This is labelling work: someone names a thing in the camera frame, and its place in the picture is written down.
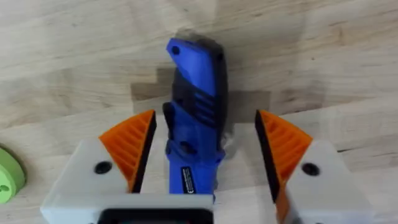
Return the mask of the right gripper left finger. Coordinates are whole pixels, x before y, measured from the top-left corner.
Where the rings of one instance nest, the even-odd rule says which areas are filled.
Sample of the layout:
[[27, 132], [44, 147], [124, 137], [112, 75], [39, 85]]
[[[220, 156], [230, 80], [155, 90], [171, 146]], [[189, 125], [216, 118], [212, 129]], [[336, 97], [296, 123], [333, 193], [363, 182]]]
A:
[[139, 192], [156, 129], [154, 110], [80, 141], [52, 192], [56, 195], [119, 195]]

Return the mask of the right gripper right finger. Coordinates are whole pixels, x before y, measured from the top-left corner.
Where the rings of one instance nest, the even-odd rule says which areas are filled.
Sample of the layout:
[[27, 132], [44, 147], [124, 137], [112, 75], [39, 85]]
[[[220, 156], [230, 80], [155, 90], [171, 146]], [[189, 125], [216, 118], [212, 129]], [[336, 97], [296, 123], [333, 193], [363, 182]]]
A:
[[373, 222], [369, 200], [332, 143], [266, 110], [256, 111], [255, 127], [279, 223]]

